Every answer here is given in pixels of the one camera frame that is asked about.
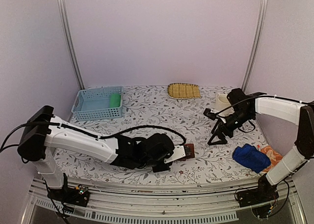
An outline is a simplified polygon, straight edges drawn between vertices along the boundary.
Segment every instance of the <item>green object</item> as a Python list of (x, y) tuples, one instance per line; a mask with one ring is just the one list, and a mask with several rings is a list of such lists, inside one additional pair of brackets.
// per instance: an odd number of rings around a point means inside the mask
[(109, 108), (117, 108), (120, 106), (121, 95), (119, 93), (113, 93), (110, 95)]

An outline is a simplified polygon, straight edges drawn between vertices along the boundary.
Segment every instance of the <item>yellow woven basket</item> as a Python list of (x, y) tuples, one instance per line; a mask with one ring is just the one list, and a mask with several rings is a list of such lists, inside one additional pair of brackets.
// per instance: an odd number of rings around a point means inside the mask
[(195, 99), (201, 98), (198, 85), (187, 83), (172, 83), (168, 86), (168, 94), (174, 99)]

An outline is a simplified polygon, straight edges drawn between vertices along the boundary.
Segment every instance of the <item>light blue basket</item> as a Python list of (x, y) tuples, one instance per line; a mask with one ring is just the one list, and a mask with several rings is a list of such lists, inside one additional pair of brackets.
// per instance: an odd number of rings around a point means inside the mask
[[(120, 106), (109, 108), (110, 96), (113, 93), (121, 95)], [(73, 116), (78, 121), (122, 117), (123, 87), (100, 87), (78, 92), (72, 107)]]

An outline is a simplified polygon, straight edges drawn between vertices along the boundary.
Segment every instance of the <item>white cup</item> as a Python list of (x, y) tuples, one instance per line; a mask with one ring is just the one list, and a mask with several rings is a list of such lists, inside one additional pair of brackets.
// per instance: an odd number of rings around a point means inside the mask
[[(231, 104), (229, 103), (227, 99), (227, 94), (217, 94), (216, 95), (216, 103), (215, 103), (215, 109), (217, 111), (221, 111), (225, 109), (226, 107), (229, 107)], [(219, 116), (228, 116), (232, 114), (234, 110), (232, 108), (227, 109), (219, 114)]]

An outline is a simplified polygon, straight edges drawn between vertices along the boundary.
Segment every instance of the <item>leaf pattern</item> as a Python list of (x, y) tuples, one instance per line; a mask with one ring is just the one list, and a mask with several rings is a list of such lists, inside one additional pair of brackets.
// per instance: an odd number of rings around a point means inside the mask
[[(195, 147), (195, 159), (175, 161), (170, 171), (153, 173), (151, 168), (134, 169), (111, 166), (87, 155), (57, 149), (55, 159), (63, 172), (71, 177), (125, 184), (169, 185), (205, 184), (252, 178), (258, 176), (232, 159), (237, 146), (246, 143), (264, 147), (266, 141), (256, 125), (250, 133), (235, 130), (228, 144), (209, 147), (207, 142), (215, 122), (203, 116), (205, 108), (214, 108), (217, 93), (228, 93), (231, 87), (201, 86), (202, 98), (176, 100), (168, 96), (166, 86), (126, 86), (123, 95), (123, 117), (117, 119), (77, 121), (71, 123), (89, 130), (113, 134), (139, 125), (160, 125), (174, 129)], [(250, 131), (249, 123), (243, 130)], [(149, 137), (154, 133), (166, 133), (174, 142), (181, 138), (170, 132), (145, 128), (126, 133), (130, 137)]]

